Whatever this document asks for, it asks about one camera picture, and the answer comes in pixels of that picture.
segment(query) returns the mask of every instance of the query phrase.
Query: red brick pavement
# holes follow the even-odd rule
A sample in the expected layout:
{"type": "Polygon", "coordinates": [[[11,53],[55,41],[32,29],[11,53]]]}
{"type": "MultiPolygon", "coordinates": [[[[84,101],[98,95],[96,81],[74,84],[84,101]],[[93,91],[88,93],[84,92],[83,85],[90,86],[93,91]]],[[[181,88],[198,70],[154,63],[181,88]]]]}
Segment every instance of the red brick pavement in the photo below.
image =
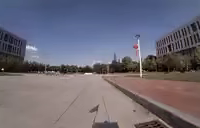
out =
{"type": "Polygon", "coordinates": [[[200,118],[200,83],[110,76],[118,85],[200,118]]]}

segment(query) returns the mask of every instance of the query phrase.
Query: curb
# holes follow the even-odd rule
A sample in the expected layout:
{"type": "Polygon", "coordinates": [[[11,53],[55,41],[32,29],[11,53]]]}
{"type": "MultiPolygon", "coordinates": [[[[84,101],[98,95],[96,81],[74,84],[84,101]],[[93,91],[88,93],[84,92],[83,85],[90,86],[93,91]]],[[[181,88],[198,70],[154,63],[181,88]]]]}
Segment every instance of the curb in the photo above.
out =
{"type": "Polygon", "coordinates": [[[102,77],[109,84],[116,87],[123,92],[129,98],[148,109],[151,113],[155,114],[167,124],[174,128],[200,128],[200,119],[192,117],[188,114],[180,112],[170,106],[157,102],[149,97],[143,96],[138,93],[134,93],[128,89],[125,89],[116,83],[102,77]]]}

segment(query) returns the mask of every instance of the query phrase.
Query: building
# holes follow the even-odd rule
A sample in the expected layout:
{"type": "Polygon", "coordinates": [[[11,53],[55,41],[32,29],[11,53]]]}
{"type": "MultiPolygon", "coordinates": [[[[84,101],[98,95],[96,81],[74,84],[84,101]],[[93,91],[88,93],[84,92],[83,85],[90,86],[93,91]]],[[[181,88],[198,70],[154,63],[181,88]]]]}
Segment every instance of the building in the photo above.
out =
{"type": "Polygon", "coordinates": [[[114,53],[113,61],[115,61],[115,62],[117,61],[116,53],[114,53]]]}
{"type": "Polygon", "coordinates": [[[200,16],[156,41],[156,55],[162,57],[169,53],[181,53],[194,56],[197,46],[200,46],[200,16]]]}
{"type": "Polygon", "coordinates": [[[26,40],[0,28],[0,56],[24,60],[26,40]]]}

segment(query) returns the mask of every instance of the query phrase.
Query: road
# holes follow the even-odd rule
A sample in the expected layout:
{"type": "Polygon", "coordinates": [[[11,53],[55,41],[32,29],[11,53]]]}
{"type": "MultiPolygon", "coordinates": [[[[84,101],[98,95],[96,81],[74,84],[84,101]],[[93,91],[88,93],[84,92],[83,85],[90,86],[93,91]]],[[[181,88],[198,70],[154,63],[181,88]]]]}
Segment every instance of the road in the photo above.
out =
{"type": "Polygon", "coordinates": [[[101,76],[0,76],[0,128],[91,128],[97,105],[120,128],[157,119],[101,76]]]}

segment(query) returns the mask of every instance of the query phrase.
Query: lamp post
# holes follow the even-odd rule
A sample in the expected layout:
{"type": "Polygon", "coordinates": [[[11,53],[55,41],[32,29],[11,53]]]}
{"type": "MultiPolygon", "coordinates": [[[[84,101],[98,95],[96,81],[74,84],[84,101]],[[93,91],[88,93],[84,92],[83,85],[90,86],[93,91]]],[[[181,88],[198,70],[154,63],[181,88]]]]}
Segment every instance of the lamp post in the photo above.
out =
{"type": "Polygon", "coordinates": [[[140,35],[135,35],[135,38],[137,39],[137,46],[134,48],[138,50],[139,61],[140,61],[140,78],[142,78],[143,74],[142,74],[142,59],[141,59],[141,52],[140,52],[140,35]]]}

